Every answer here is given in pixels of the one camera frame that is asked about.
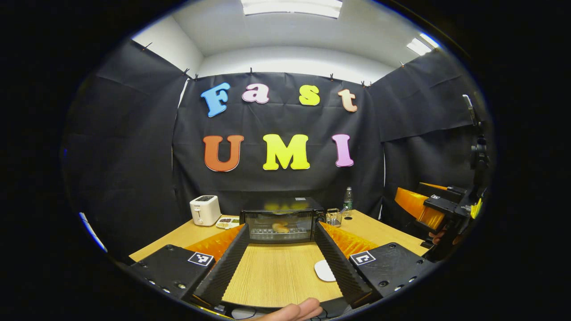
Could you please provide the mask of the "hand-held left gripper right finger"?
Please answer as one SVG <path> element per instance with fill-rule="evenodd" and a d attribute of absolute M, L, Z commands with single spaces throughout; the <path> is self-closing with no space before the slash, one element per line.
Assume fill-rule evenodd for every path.
<path fill-rule="evenodd" d="M 398 243 L 376 246 L 323 222 L 315 226 L 314 241 L 353 309 L 396 294 L 436 267 Z"/>

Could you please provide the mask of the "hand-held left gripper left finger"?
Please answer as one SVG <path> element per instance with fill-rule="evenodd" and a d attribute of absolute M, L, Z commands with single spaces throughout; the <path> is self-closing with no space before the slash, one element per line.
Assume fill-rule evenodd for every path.
<path fill-rule="evenodd" d="M 249 226 L 241 224 L 186 248 L 167 244 L 128 269 L 177 300 L 214 308 L 222 302 L 249 242 Z"/>

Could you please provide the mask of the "black electric oven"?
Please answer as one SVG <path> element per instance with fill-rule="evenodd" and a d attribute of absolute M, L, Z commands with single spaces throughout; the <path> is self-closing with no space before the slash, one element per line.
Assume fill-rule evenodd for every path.
<path fill-rule="evenodd" d="M 308 243 L 314 241 L 316 224 L 326 220 L 326 211 L 311 197 L 255 199 L 245 203 L 239 219 L 248 227 L 251 243 Z M 275 233 L 275 222 L 287 222 L 290 232 Z"/>

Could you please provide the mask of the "white plate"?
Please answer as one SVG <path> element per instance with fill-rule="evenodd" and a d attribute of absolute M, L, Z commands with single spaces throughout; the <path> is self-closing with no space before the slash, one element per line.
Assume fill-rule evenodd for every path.
<path fill-rule="evenodd" d="M 314 264 L 314 271 L 316 276 L 324 282 L 336 282 L 334 273 L 326 260 L 320 260 Z"/>

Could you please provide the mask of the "white toaster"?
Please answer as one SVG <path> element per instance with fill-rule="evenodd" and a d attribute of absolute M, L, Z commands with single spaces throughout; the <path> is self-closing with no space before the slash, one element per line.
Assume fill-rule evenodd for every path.
<path fill-rule="evenodd" d="M 210 227 L 222 216 L 219 198 L 216 195 L 203 195 L 189 202 L 192 221 L 197 226 Z"/>

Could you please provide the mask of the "black backdrop cloth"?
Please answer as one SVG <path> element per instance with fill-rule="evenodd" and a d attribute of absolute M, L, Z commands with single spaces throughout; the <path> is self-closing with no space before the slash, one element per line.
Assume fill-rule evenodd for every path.
<path fill-rule="evenodd" d="M 216 195 L 224 215 L 253 199 L 312 197 L 340 207 L 353 188 L 361 213 L 420 239 L 397 187 L 467 188 L 474 127 L 484 118 L 468 71 L 428 53 L 363 86 L 288 73 L 188 79 L 141 45 L 123 45 L 70 108 L 62 168 L 74 211 L 108 253 L 130 255 L 191 219 Z"/>

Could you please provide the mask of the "small ceiling light panel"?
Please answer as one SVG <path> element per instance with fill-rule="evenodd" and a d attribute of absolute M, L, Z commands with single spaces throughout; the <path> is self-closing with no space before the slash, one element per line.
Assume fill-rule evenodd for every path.
<path fill-rule="evenodd" d="M 419 56 L 423 56 L 426 53 L 430 53 L 438 49 L 440 45 L 429 35 L 425 33 L 420 33 L 418 36 L 414 37 L 407 45 L 410 51 L 416 53 Z"/>

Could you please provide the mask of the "long ceiling light panel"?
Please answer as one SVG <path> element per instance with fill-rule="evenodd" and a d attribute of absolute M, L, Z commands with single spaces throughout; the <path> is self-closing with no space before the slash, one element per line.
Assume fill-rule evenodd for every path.
<path fill-rule="evenodd" d="M 298 13 L 339 18 L 342 0 L 240 0 L 245 16 Z"/>

